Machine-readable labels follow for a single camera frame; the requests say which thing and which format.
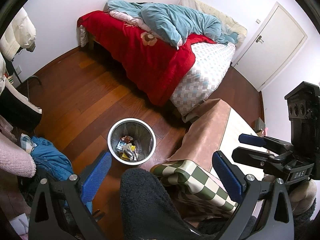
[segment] camera rig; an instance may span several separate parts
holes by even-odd
[[[221,151],[212,155],[212,166],[231,200],[239,204],[215,240],[239,239],[258,200],[263,200],[262,208],[246,239],[294,239],[288,191],[309,178],[320,179],[320,89],[302,82],[285,99],[291,122],[291,143],[242,134],[241,143],[264,147],[275,155],[243,147],[232,153],[235,162],[274,175],[274,182],[258,181],[251,174],[243,174]],[[93,199],[110,166],[110,153],[101,153],[79,176],[74,174],[66,181],[41,180],[32,205],[29,239],[106,239],[84,203]],[[61,200],[68,202],[74,220],[72,227],[61,212]]]

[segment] blue grip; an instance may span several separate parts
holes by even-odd
[[[267,144],[263,137],[244,133],[239,135],[239,142],[257,147],[264,147]]]
[[[111,153],[106,152],[82,185],[81,201],[87,203],[94,199],[103,179],[111,167]]]
[[[212,166],[218,174],[219,179],[221,180],[231,200],[241,203],[243,199],[242,185],[217,152],[215,152],[212,156]]]

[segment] white wall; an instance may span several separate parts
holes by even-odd
[[[262,91],[268,135],[289,142],[291,128],[284,96],[302,81],[315,85],[320,81],[320,35],[316,29],[307,35],[306,44],[294,60]]]
[[[93,10],[102,10],[107,0],[29,0],[24,8],[36,27],[36,49],[33,53],[22,51],[14,60],[22,69],[22,80],[38,71],[41,67],[61,54],[78,46],[76,21]],[[127,0],[177,3],[179,0]],[[294,0],[201,0],[233,17],[248,29],[248,42],[276,1],[283,5],[301,24],[301,8]],[[245,43],[237,49],[238,56]]]

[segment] plaid cloth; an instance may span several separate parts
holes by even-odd
[[[26,135],[26,134],[21,134],[20,137],[20,145],[21,145],[21,149],[25,150],[26,153],[31,153],[33,148],[36,147],[37,145],[31,141],[31,138]]]
[[[176,185],[177,201],[197,208],[199,213],[214,217],[230,217],[238,204],[210,177],[190,160],[158,164],[151,172],[166,186]]]
[[[230,66],[236,47],[231,42],[227,46],[200,42],[192,44],[191,49],[196,61],[170,97],[182,116],[202,100],[207,100],[217,89]]]

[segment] wooden floor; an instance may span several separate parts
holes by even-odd
[[[43,83],[30,83],[30,101],[43,109],[36,135],[54,143],[71,161],[75,173],[107,149],[111,126],[133,117],[148,123],[156,134],[154,157],[142,168],[161,163],[181,145],[189,125],[176,118],[169,101],[159,108],[127,79],[121,64],[97,46],[77,51],[38,72]],[[234,68],[230,68],[210,98],[222,98],[251,124],[260,116],[258,92]],[[94,201],[93,209],[106,213],[99,221],[109,239],[122,239],[119,204],[121,174],[128,167],[113,159]]]

